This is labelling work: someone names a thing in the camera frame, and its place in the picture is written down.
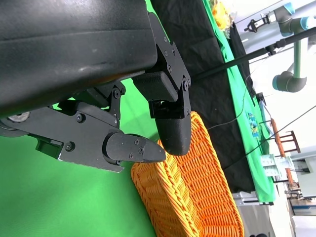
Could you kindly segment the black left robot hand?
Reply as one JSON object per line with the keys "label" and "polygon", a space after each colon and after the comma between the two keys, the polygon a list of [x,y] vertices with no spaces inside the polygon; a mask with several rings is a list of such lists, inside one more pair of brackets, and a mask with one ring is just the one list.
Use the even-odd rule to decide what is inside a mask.
{"label": "black left robot hand", "polygon": [[[149,103],[160,144],[120,130],[124,79]],[[191,78],[143,0],[3,0],[0,134],[57,160],[113,172],[190,147]]]}

